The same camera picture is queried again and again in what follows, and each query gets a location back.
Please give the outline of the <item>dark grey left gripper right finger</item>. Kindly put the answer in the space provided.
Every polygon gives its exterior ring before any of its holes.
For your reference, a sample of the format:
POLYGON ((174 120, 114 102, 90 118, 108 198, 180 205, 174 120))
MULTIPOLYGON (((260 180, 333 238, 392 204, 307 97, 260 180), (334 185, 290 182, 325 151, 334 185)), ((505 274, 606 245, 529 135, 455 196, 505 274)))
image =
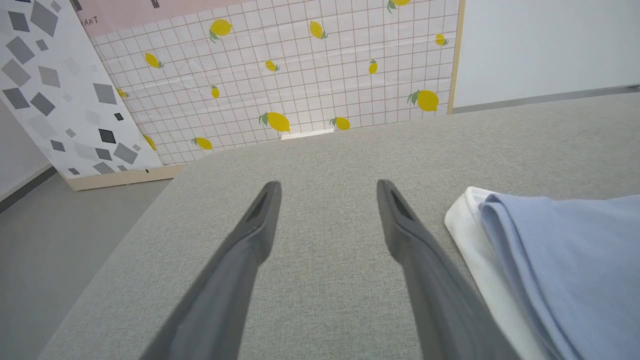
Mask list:
POLYGON ((425 360, 517 360, 518 353, 390 180, 376 184, 388 251, 406 279, 425 360))

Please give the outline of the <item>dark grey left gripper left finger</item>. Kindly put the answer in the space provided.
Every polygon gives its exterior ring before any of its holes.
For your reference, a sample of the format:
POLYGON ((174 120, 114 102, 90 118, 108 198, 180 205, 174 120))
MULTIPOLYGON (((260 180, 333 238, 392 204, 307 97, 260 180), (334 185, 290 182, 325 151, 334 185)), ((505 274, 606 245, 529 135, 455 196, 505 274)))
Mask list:
POLYGON ((274 246, 282 202, 266 182, 174 307, 142 360, 236 360, 259 267, 274 246))

